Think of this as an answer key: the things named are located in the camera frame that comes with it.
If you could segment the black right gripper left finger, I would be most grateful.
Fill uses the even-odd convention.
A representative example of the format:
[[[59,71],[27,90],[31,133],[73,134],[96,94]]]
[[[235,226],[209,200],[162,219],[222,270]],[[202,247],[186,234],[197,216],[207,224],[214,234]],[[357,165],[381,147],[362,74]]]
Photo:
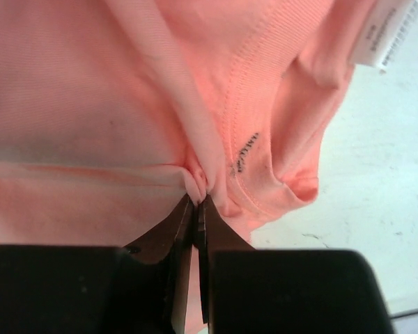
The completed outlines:
[[[184,333],[194,205],[183,196],[172,212],[124,246],[143,267],[143,305],[159,333]]]

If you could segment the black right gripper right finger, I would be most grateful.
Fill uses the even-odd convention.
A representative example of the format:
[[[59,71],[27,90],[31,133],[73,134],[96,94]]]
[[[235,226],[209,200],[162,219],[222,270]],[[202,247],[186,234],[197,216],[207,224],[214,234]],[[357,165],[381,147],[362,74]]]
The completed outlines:
[[[245,241],[229,224],[224,221],[211,196],[196,209],[196,248],[199,252],[199,289],[203,323],[208,332],[213,332],[212,300],[215,291],[212,277],[215,268],[215,256],[220,252],[252,251],[254,247]]]

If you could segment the salmon orange t shirt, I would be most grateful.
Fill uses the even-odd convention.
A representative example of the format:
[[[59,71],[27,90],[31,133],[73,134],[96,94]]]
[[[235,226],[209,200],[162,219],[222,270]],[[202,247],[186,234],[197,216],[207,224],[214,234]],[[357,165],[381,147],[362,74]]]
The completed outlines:
[[[124,244],[188,195],[247,237],[311,203],[356,65],[416,1],[0,1],[0,243]]]

